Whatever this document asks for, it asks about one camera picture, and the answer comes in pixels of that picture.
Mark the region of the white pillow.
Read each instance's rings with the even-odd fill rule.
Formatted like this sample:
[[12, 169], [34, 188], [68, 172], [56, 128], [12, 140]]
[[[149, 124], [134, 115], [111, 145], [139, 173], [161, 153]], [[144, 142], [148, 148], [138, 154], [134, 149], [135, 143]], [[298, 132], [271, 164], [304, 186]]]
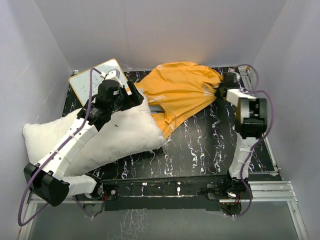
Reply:
[[[65, 117], [43, 124], [25, 124], [22, 130], [29, 161], [35, 164], [67, 133], [77, 117], [74, 110]], [[147, 99], [142, 104], [111, 116], [101, 130], [76, 155], [66, 177], [81, 176], [121, 158], [153, 151], [167, 143], [151, 116]]]

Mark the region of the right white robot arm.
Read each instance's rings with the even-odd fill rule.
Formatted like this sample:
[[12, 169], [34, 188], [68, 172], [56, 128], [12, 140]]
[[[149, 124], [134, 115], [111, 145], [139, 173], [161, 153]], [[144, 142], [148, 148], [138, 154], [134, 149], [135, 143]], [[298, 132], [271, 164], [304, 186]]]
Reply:
[[223, 185], [223, 194], [233, 199], [241, 192], [241, 184], [247, 184], [249, 165], [254, 145], [267, 130], [267, 100], [246, 93], [239, 87], [237, 74], [223, 74], [215, 96], [235, 106], [234, 130], [237, 142], [232, 163]]

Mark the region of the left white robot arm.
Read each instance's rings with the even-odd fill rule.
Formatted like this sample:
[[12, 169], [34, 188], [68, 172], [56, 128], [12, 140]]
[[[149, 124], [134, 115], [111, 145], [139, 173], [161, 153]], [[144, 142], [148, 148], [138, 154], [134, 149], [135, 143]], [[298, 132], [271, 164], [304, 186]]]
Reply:
[[139, 106], [143, 100], [131, 80], [127, 85], [120, 85], [116, 80], [103, 80], [97, 94], [89, 97], [53, 149], [37, 163], [25, 166], [23, 173], [28, 189], [53, 207], [74, 195], [87, 194], [93, 200], [99, 199], [104, 188], [94, 178], [86, 174], [67, 177], [65, 172], [80, 150], [111, 120], [114, 113]]

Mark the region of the orange and blue pillowcase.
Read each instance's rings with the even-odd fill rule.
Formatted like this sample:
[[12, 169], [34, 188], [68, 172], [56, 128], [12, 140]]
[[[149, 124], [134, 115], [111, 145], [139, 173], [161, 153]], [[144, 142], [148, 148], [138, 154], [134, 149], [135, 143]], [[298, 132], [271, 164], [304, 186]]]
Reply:
[[222, 75], [208, 66], [180, 61], [157, 65], [135, 86], [143, 90], [150, 106], [164, 110], [152, 117], [168, 138], [188, 118], [217, 99], [215, 93], [222, 80]]

